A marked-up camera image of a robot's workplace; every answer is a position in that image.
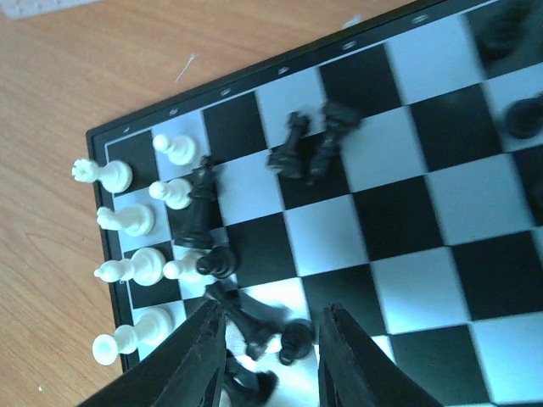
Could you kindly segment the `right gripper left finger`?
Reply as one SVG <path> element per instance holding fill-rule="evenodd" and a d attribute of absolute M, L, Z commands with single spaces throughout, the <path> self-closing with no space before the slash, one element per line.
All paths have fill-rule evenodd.
<path fill-rule="evenodd" d="M 225 361 L 224 309 L 208 300 L 144 361 L 81 405 L 217 406 Z"/>

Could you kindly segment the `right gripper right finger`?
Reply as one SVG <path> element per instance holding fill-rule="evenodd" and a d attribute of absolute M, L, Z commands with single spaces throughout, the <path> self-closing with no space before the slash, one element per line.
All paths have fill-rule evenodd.
<path fill-rule="evenodd" d="M 439 406 L 395 365 L 341 305 L 324 308 L 319 329 L 321 406 Z"/>

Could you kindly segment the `black pawn chess piece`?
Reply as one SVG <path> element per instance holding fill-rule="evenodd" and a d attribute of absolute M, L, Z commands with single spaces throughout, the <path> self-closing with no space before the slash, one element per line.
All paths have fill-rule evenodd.
<path fill-rule="evenodd" d="M 203 276 L 227 279 L 237 268 L 235 253 L 225 246 L 216 246 L 196 262 L 196 271 Z"/>
<path fill-rule="evenodd" d="M 281 349 L 278 354 L 282 365 L 292 365 L 302 360 L 312 349 L 315 331 L 310 321 L 296 319 L 289 321 L 281 335 Z"/>
<path fill-rule="evenodd" d="M 501 1 L 477 35 L 478 50 L 484 61 L 503 59 L 514 52 L 524 39 L 525 20 L 539 7 L 540 1 Z"/>
<path fill-rule="evenodd" d="M 542 129 L 542 96 L 525 98 L 510 106 L 505 125 L 508 133 L 517 139 L 536 136 Z"/>

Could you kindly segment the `black queen chess piece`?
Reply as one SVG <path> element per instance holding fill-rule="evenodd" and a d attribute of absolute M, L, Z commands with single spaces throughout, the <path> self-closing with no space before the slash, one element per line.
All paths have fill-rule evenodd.
<path fill-rule="evenodd" d="M 277 387 L 272 371 L 250 371 L 227 349 L 220 406 L 265 406 Z"/>

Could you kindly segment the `white queen chess piece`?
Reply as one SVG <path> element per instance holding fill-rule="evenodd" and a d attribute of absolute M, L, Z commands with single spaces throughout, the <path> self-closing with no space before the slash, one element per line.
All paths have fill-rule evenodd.
<path fill-rule="evenodd" d="M 112 365 L 120 354 L 131 354 L 140 344 L 160 345 L 174 331 L 168 311 L 146 309 L 135 325 L 121 325 L 113 334 L 100 334 L 92 344 L 92 355 L 100 365 Z"/>

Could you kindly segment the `black bishop chess piece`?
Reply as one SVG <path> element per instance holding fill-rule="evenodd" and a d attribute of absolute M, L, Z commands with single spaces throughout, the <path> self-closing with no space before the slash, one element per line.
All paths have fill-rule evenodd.
<path fill-rule="evenodd" d="M 251 298 L 237 288 L 216 281 L 206 285 L 204 295 L 224 309 L 227 318 L 237 327 L 246 345 L 245 354 L 258 361 L 268 349 L 272 337 L 282 330 L 288 310 Z"/>

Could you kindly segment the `white pawn chess piece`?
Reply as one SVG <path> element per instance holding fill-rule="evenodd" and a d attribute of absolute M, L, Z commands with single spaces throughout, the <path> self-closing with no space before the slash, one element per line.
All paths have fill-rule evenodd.
<path fill-rule="evenodd" d="M 161 200 L 168 208 L 185 209 L 192 202 L 189 196 L 192 184 L 184 178 L 171 181 L 155 181 L 148 189 L 152 198 Z"/>
<path fill-rule="evenodd" d="M 180 280 L 185 283 L 214 282 L 213 276 L 202 275 L 197 272 L 197 262 L 205 256 L 199 251 L 189 251 L 181 259 L 174 259 L 165 263 L 163 275 L 170 280 Z"/>
<path fill-rule="evenodd" d="M 153 140 L 153 147 L 176 165 L 191 164 L 197 149 L 196 142 L 189 136 L 171 137 L 166 134 L 158 134 Z"/>

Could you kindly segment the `white bishop chess piece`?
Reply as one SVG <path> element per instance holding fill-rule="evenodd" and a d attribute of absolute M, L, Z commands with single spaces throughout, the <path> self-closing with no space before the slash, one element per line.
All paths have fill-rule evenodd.
<path fill-rule="evenodd" d="M 140 248 L 130 259 L 104 262 L 94 275 L 108 283 L 133 280 L 140 286 L 149 287 L 163 278 L 165 263 L 165 256 L 158 249 Z"/>

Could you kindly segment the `black king chess piece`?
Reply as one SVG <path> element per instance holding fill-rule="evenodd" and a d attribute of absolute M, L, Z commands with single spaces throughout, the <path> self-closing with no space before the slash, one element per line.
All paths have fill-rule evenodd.
<path fill-rule="evenodd" d="M 216 173 L 214 160 L 210 155 L 203 155 L 199 167 L 193 170 L 193 189 L 188 194 L 192 199 L 183 227 L 173 234 L 176 246 L 195 249 L 211 249 L 213 237 L 210 233 L 210 206 L 216 199 L 214 185 Z"/>

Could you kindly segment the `white knight chess piece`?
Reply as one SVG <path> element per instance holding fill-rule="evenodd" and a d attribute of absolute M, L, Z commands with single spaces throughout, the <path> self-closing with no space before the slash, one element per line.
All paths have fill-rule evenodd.
<path fill-rule="evenodd" d="M 104 230 L 123 231 L 131 237 L 138 237 L 153 229 L 154 212 L 149 206 L 140 203 L 116 212 L 100 207 L 97 210 L 97 223 Z"/>

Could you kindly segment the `black rook chess piece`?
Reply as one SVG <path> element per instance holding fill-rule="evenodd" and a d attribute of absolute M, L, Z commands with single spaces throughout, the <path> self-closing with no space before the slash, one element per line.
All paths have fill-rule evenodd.
<path fill-rule="evenodd" d="M 363 120 L 362 114 L 342 103 L 328 100 L 322 107 L 325 131 L 320 144 L 311 158 L 309 182 L 322 179 L 330 167 L 332 158 L 339 150 L 342 137 L 357 129 Z"/>

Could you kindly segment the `white rook chess piece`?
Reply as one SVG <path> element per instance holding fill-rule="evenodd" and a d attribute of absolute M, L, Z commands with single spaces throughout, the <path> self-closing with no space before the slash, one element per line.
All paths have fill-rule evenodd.
<path fill-rule="evenodd" d="M 110 193 L 124 192 L 132 183 L 132 169 L 124 161 L 113 160 L 100 166 L 90 159 L 77 159 L 71 174 L 78 182 L 93 183 L 99 181 Z"/>

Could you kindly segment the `black knight chess piece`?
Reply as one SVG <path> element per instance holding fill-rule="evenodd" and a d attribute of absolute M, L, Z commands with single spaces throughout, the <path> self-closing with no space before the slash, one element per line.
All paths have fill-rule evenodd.
<path fill-rule="evenodd" d="M 298 144 L 300 139 L 307 134 L 310 123 L 311 119 L 307 114 L 299 111 L 289 114 L 288 137 L 283 145 L 269 154 L 266 161 L 266 167 L 269 170 L 289 179 L 299 179 L 303 176 Z"/>

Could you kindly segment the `black and silver chessboard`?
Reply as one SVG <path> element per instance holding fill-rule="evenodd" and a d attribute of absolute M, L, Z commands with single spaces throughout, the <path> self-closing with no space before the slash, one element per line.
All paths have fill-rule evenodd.
<path fill-rule="evenodd" d="M 192 175 L 153 139 L 190 136 L 216 164 L 210 231 L 238 255 L 230 289 L 286 321 L 342 305 L 445 406 L 541 405 L 542 137 L 504 119 L 542 92 L 542 4 L 488 63 L 477 35 L 500 2 L 412 3 L 90 130 L 90 157 L 133 173 L 120 194 L 96 185 L 98 206 L 155 213 L 145 236 L 105 231 L 105 258 L 185 254 L 172 239 L 188 210 L 148 189 Z M 363 120 L 311 183 L 328 100 Z M 311 119 L 299 179 L 266 167 L 294 111 Z"/>

